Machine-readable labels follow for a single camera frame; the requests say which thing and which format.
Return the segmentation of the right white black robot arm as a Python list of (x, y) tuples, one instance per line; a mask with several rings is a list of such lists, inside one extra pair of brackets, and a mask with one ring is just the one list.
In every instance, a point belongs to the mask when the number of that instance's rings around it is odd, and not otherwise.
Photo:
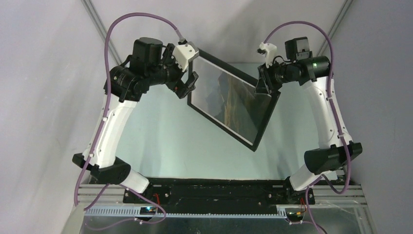
[(306, 94), (315, 120), (319, 147), (304, 153), (304, 165), (289, 177), (283, 191), (286, 202), (295, 204), (302, 190), (319, 177), (335, 171), (362, 153), (345, 127), (331, 77), (332, 63), (326, 56), (314, 57), (306, 37), (285, 42), (287, 60), (278, 63), (277, 47), (261, 42), (257, 52), (265, 57), (258, 67), (256, 94), (277, 93), (283, 84), (297, 82)]

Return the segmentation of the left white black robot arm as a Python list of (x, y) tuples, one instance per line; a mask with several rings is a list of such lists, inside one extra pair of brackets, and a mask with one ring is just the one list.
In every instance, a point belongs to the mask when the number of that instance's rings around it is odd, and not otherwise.
[(84, 152), (73, 156), (73, 163), (88, 170), (103, 184), (134, 190), (142, 203), (152, 201), (154, 190), (149, 180), (118, 158), (116, 149), (133, 109), (150, 87), (165, 85), (180, 99), (195, 89), (196, 73), (186, 81), (182, 78), (198, 56), (199, 49), (191, 41), (164, 45), (154, 38), (137, 39), (132, 54), (110, 70), (110, 79), (104, 85), (102, 118), (95, 128), (95, 136)]

